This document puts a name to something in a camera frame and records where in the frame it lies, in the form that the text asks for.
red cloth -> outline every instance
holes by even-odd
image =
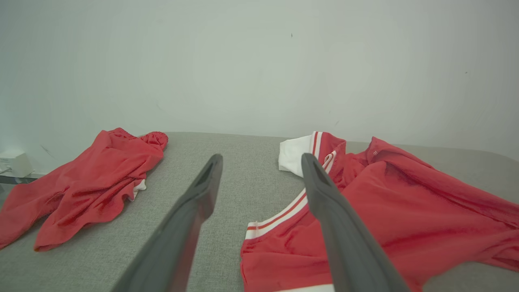
[[[412,291],[465,261],[519,272],[519,205],[377,138],[359,154],[345,154],[346,142],[329,133],[321,144],[319,162],[333,154],[330,177]],[[241,250],[246,292],[332,283],[319,222],[299,201],[305,206],[289,218],[249,224]]]
[[[73,161],[29,183],[16,185],[0,210],[0,249],[47,215],[35,251],[58,247],[89,223],[113,220],[133,200],[133,187],[162,159],[168,136],[137,138],[121,128],[101,131]]]

red fabric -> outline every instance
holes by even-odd
[[[163,157],[168,136],[137,138],[121,128],[101,131],[73,161],[29,184],[16,185],[0,210],[0,249],[47,214],[35,251],[58,247],[89,223],[113,220],[133,200],[133,187]]]
[[[321,147],[341,141],[333,137]],[[377,138],[362,153],[336,152],[330,177],[412,291],[465,261],[519,272],[519,205]],[[247,292],[332,283],[321,228],[308,206],[267,234],[245,240],[241,257]]]

wall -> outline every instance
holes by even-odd
[[[0,148],[46,172],[101,129],[321,130],[519,160],[518,11],[514,0],[2,1]]]

white electrical adapter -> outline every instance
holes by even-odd
[[[22,178],[34,171],[27,154],[21,150],[9,150],[0,153],[0,172],[9,168],[11,171],[6,171],[0,176]]]

cable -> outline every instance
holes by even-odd
[[[9,167],[6,170],[0,171],[0,175],[3,174],[4,172],[10,172],[10,171],[12,171],[12,169]]]

